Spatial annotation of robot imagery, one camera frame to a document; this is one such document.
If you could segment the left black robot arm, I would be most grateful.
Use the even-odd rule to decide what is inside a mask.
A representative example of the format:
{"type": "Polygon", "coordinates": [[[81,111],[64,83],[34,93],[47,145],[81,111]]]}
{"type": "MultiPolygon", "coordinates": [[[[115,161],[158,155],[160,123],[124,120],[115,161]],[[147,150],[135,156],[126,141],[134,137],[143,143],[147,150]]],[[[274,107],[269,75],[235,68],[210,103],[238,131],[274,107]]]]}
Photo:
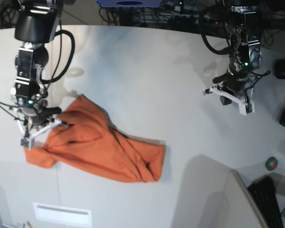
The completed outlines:
{"type": "Polygon", "coordinates": [[[206,47],[214,54],[228,55],[229,66],[225,74],[213,79],[215,87],[235,97],[245,96],[246,84],[254,79],[253,71],[261,62],[261,15],[259,1],[224,0],[221,4],[203,9],[199,13],[199,31],[206,47]],[[205,15],[214,13],[223,24],[227,47],[215,49],[207,40],[205,15]]]}

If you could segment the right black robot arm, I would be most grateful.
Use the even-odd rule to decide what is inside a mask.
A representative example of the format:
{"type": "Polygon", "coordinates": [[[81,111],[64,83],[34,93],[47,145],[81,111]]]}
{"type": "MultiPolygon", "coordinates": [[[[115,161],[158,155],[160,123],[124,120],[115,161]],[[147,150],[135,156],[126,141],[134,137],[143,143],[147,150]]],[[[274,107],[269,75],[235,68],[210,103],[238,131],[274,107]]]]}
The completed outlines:
{"type": "Polygon", "coordinates": [[[14,110],[24,115],[24,126],[40,129],[54,122],[53,116],[61,113],[59,107],[48,108],[49,86],[67,72],[75,53],[75,38],[67,30],[57,30],[65,5],[73,0],[21,0],[19,18],[15,26],[15,39],[22,42],[15,57],[17,75],[12,89],[14,110]],[[57,36],[66,35],[71,41],[71,51],[66,66],[59,75],[43,79],[48,63],[45,44],[57,36]]]}

